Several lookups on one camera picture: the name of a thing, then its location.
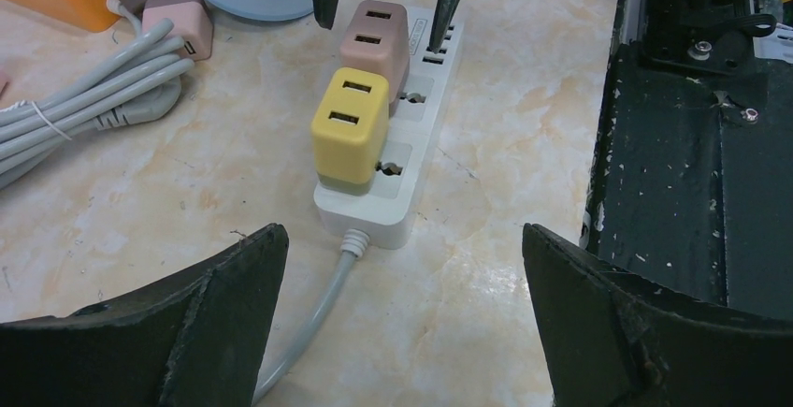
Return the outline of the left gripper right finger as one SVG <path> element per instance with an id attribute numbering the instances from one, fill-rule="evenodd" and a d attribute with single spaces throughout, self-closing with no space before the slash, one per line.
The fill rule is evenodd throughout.
<path id="1" fill-rule="evenodd" d="M 557 406 L 788 406 L 792 325 L 610 265 L 542 225 L 522 255 Z"/>

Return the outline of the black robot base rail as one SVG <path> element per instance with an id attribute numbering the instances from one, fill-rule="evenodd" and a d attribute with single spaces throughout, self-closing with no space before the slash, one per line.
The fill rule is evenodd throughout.
<path id="1" fill-rule="evenodd" d="M 703 301 L 792 316 L 792 0 L 747 72 L 646 65 L 618 0 L 581 246 Z"/>

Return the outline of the yellow USB charger plug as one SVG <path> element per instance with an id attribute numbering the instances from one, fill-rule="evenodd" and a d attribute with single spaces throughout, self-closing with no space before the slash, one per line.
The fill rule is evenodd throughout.
<path id="1" fill-rule="evenodd" d="M 320 182 L 354 194 L 370 186 L 388 131 L 389 81 L 343 66 L 335 71 L 310 123 Z"/>

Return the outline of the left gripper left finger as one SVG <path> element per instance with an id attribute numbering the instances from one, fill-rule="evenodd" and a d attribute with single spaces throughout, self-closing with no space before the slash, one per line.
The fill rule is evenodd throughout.
<path id="1" fill-rule="evenodd" d="M 213 257 L 66 316 L 1 326 L 5 406 L 249 406 L 289 238 L 270 224 Z"/>

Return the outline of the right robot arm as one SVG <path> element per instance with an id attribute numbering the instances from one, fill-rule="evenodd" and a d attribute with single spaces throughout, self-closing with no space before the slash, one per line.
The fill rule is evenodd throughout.
<path id="1" fill-rule="evenodd" d="M 440 50 L 461 0 L 438 0 L 429 50 Z M 339 0 L 312 0 L 314 18 L 331 29 Z M 756 58 L 753 39 L 777 29 L 769 13 L 750 14 L 750 0 L 637 0 L 637 39 L 646 65 L 678 67 L 696 73 L 730 75 L 747 72 Z"/>

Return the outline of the white power strip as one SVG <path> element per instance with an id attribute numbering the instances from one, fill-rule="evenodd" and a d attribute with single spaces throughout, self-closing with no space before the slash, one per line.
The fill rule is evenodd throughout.
<path id="1" fill-rule="evenodd" d="M 452 22 L 440 50 L 429 47 L 431 10 L 407 7 L 409 72 L 393 106 L 370 186 L 353 194 L 320 182 L 314 191 L 324 228 L 348 238 L 356 230 L 384 249 L 404 246 L 437 148 L 459 67 L 465 25 Z"/>

